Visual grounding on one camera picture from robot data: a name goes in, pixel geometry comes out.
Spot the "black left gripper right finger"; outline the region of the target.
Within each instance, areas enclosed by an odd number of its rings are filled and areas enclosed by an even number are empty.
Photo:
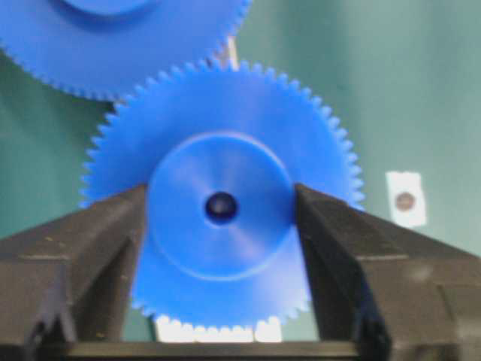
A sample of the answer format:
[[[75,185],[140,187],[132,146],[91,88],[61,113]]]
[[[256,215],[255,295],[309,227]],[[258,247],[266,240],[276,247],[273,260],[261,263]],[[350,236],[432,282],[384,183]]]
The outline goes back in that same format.
[[[478,360],[480,258],[297,184],[320,335],[360,360]]]

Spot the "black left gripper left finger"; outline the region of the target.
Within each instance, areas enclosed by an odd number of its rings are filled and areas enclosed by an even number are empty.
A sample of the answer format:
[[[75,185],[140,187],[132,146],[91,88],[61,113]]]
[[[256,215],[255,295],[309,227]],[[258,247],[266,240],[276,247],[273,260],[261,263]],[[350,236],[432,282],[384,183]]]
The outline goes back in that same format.
[[[118,341],[145,225],[138,186],[1,240],[1,346]]]

